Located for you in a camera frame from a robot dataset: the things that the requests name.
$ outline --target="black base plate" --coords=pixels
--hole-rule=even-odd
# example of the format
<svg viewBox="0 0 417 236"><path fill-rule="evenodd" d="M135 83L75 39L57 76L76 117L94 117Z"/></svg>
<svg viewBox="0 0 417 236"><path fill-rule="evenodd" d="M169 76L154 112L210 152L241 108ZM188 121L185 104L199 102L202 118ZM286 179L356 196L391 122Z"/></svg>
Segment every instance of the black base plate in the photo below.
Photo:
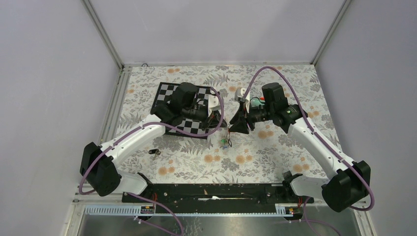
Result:
<svg viewBox="0 0 417 236"><path fill-rule="evenodd" d="M174 213L276 213L275 204L297 204L298 196L291 196L282 184L152 184L141 194L166 205ZM222 200L211 200L213 196ZM123 203L143 201L123 195ZM156 213L167 213L161 207Z"/></svg>

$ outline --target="small electronic component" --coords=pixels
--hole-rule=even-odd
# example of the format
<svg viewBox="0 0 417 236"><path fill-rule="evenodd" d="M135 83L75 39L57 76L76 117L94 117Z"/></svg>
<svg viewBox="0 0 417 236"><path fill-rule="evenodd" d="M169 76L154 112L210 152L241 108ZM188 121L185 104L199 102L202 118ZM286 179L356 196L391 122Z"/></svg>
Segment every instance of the small electronic component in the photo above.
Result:
<svg viewBox="0 0 417 236"><path fill-rule="evenodd" d="M233 146L232 141L230 140L230 131L228 127L226 129L226 134L223 136L223 139L221 139L220 142L222 144L221 148L223 149Z"/></svg>
<svg viewBox="0 0 417 236"><path fill-rule="evenodd" d="M153 206L141 206L141 214L154 214L155 208Z"/></svg>
<svg viewBox="0 0 417 236"><path fill-rule="evenodd" d="M301 208L297 207L297 208L290 208L288 209L289 214L294 215L294 214L298 214L298 213L302 213Z"/></svg>

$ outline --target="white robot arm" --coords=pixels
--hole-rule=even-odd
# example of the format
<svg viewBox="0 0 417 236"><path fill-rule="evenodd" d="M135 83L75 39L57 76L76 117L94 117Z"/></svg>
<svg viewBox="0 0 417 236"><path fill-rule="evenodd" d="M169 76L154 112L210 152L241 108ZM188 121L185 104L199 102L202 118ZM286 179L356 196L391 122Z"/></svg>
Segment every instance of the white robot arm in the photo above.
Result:
<svg viewBox="0 0 417 236"><path fill-rule="evenodd" d="M248 96L244 97L244 88L238 89L235 100L240 102L240 107L230 121L230 132L248 134L255 128L255 123L272 120L281 127L285 133L294 137L317 160L324 169L327 178L311 178L301 174L284 178L283 184L287 185L291 193L297 196L308 196L323 199L331 209L340 212L360 199L368 195L366 187L359 178L342 161L353 167L369 185L370 168L364 162L356 163L352 158L344 154L333 145L316 127L310 118L308 123L314 128L314 133L309 129L298 105L288 105L287 98L279 83L271 83L262 87L265 102L250 104ZM329 145L342 159L339 160L324 143Z"/></svg>
<svg viewBox="0 0 417 236"><path fill-rule="evenodd" d="M114 193L130 192L140 194L147 186L147 183L142 176L126 171L121 171L119 170L119 166L136 150L142 149L154 138L162 136L165 133L165 126L163 125L156 124L146 126L143 129L141 128L144 124L149 122L161 122L161 119L156 115L148 115L144 120L133 126L128 131L122 133L111 141L101 144L101 151L106 150L108 147L114 147L106 153L107 156L111 156L113 158L112 162L120 177L120 184L113 191ZM138 128L140 128L138 131L130 134L132 131L135 131ZM126 134L130 134L128 138L122 140L120 143L115 144L117 140L120 140Z"/></svg>

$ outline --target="black cylinder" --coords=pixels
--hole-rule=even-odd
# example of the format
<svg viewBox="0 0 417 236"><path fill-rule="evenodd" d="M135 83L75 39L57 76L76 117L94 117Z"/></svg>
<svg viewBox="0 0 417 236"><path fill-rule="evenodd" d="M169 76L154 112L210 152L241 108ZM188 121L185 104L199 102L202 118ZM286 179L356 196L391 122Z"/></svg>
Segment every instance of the black cylinder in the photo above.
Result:
<svg viewBox="0 0 417 236"><path fill-rule="evenodd" d="M189 110L183 109L181 115L188 119L204 122L209 116L209 112L207 106L196 105Z"/></svg>
<svg viewBox="0 0 417 236"><path fill-rule="evenodd" d="M266 109L250 109L249 113L247 114L247 118L252 123L270 120Z"/></svg>

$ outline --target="checkered board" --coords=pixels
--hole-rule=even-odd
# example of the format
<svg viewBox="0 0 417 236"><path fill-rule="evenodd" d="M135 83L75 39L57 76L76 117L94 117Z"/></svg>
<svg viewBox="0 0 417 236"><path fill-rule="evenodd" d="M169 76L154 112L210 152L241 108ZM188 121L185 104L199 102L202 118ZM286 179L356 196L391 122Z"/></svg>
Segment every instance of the checkered board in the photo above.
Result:
<svg viewBox="0 0 417 236"><path fill-rule="evenodd" d="M156 96L155 99L153 101L153 105L152 107L155 107L156 105L163 103L164 99L167 98L167 96L172 95L172 92L175 91L175 89L178 87L179 84L173 84L173 83L165 83L165 82L161 82L159 83L159 87L158 87L158 91L156 92ZM210 95L210 87L206 87L206 86L196 86L199 91L197 94L197 99L202 99L202 100L208 100L209 99L209 95ZM190 132L192 134L204 134L204 133L208 133L209 131L204 131L202 129L199 129L199 125L200 123L197 121L193 121L191 119L186 119L184 118L184 120L182 121L182 123L180 125L177 125L178 129ZM181 134L179 132L176 132L175 130L170 130L170 131L166 131L165 134L168 135L177 135L177 136L184 136L184 137L189 137L188 135L185 134ZM197 139L207 139L206 137L198 137Z"/></svg>

